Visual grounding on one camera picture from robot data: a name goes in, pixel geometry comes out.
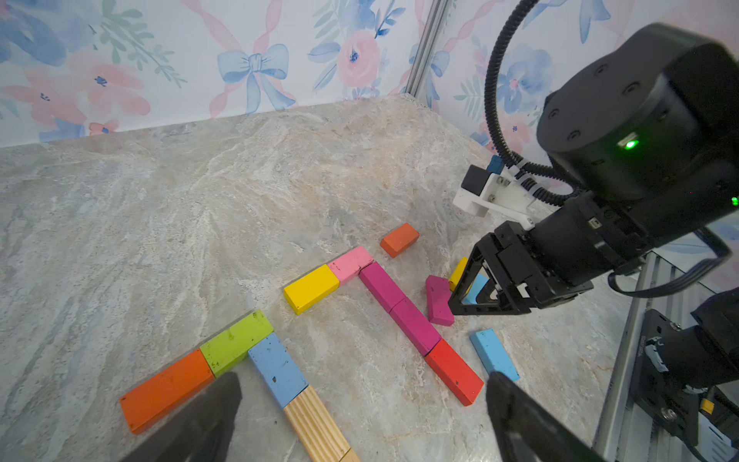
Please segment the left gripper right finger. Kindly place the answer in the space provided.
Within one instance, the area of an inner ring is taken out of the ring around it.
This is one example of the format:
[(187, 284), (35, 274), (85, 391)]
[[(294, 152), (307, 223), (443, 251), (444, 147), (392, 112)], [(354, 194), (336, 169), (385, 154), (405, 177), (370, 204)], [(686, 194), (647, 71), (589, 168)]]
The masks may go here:
[(503, 461), (602, 460), (503, 373), (490, 374), (486, 404)]

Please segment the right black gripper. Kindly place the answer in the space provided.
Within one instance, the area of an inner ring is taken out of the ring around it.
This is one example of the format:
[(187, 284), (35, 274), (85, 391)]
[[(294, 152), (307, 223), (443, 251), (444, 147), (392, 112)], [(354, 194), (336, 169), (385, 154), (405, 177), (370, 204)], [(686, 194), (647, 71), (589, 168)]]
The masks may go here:
[[(479, 273), (488, 283), (464, 305), (463, 298)], [(450, 296), (450, 310), (456, 316), (517, 316), (532, 309), (565, 304), (592, 290), (585, 282), (572, 285), (544, 266), (519, 223), (506, 221), (473, 247), (467, 267)]]

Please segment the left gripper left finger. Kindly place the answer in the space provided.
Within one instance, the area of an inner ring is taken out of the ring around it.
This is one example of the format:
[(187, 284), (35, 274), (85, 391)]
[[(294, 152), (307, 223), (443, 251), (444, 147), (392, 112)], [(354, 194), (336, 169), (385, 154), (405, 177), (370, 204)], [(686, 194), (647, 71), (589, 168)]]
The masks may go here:
[(241, 402), (238, 375), (226, 373), (123, 459), (224, 461)]

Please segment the magenta block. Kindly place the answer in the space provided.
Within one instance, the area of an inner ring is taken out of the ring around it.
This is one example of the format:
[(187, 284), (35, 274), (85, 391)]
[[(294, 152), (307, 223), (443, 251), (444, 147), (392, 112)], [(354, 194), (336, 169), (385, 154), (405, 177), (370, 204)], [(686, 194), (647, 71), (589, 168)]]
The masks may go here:
[(441, 334), (409, 298), (400, 301), (390, 315), (423, 357), (442, 340)]
[(429, 275), (425, 281), (427, 317), (431, 323), (452, 326), (455, 322), (451, 313), (450, 283), (440, 276)]
[(388, 314), (406, 299), (406, 294), (377, 262), (362, 269), (359, 277)]

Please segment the yellow block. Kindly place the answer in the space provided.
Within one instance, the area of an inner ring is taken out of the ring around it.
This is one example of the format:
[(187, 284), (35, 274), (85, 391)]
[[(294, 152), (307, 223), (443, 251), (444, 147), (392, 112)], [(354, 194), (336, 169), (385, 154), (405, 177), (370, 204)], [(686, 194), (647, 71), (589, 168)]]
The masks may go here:
[(457, 286), (459, 285), (461, 278), (464, 274), (464, 271), (467, 267), (468, 259), (462, 258), (457, 266), (455, 267), (450, 279), (448, 279), (448, 283), (450, 283), (450, 290), (454, 291)]
[(323, 265), (294, 281), (284, 289), (284, 296), (294, 313), (299, 316), (340, 287), (341, 281)]

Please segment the orange block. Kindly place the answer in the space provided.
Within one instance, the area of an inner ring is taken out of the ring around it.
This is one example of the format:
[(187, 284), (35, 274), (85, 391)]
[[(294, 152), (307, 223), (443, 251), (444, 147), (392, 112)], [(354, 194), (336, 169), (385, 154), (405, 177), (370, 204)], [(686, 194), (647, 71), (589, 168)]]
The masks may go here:
[(203, 353), (194, 350), (119, 399), (128, 429), (143, 433), (214, 380)]
[(391, 258), (397, 258), (412, 244), (415, 244), (419, 237), (420, 233), (410, 223), (404, 223), (385, 236), (381, 240), (380, 246)]

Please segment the red block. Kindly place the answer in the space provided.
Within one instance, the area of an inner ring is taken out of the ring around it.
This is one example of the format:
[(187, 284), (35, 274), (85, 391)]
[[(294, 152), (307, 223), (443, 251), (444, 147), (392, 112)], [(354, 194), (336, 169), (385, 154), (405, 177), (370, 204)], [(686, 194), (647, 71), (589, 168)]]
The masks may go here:
[(483, 381), (444, 339), (425, 356), (425, 361), (463, 406), (475, 403)]

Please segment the green block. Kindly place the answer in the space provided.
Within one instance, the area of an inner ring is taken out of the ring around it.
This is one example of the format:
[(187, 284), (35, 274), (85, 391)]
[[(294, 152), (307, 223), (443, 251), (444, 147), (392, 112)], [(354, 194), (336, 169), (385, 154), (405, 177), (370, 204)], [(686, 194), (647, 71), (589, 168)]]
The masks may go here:
[(221, 331), (200, 347), (211, 372), (220, 377), (233, 369), (248, 352), (273, 333), (262, 310), (256, 310)]

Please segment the light blue block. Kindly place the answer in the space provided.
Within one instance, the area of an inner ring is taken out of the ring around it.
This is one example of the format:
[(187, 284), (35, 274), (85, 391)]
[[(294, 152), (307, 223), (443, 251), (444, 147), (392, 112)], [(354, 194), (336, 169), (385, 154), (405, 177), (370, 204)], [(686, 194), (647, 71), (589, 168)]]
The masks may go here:
[(281, 408), (285, 408), (309, 386), (309, 382), (275, 333), (271, 333), (251, 348), (248, 357), (261, 373)]

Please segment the pink block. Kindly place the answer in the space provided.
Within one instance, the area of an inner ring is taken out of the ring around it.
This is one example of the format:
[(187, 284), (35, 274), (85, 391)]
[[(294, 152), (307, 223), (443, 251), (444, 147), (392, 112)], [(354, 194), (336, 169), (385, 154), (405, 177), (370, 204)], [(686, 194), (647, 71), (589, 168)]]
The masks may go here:
[(374, 261), (373, 256), (363, 246), (358, 246), (330, 262), (328, 267), (343, 286)]

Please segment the tan block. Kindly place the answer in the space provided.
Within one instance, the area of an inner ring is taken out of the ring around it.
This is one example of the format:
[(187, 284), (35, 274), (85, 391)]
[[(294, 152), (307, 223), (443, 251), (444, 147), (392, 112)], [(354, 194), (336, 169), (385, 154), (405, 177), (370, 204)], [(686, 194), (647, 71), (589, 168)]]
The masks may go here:
[(288, 403), (284, 412), (312, 461), (339, 462), (349, 453), (348, 440), (312, 386)]

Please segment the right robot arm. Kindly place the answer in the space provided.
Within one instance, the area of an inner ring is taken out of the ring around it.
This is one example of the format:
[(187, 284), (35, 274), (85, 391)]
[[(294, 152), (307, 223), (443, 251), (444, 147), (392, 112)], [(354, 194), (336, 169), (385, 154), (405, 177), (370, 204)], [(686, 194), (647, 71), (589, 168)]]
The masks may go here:
[(550, 167), (506, 144), (488, 81), (485, 111), (506, 167), (555, 211), (531, 229), (508, 221), (474, 247), (450, 296), (456, 316), (523, 315), (558, 306), (606, 275), (611, 288), (647, 252), (694, 234), (713, 254), (677, 280), (635, 292), (679, 293), (731, 257), (710, 225), (738, 194), (738, 63), (710, 38), (648, 25), (545, 101), (537, 140)]

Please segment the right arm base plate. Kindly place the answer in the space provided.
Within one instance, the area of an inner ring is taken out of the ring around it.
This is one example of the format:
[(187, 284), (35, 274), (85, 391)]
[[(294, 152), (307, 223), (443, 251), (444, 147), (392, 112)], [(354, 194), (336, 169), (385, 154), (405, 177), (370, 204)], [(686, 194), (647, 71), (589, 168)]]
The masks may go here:
[(696, 324), (681, 328), (656, 310), (645, 313), (630, 395), (694, 458), (702, 397), (738, 379), (738, 309), (699, 308)]

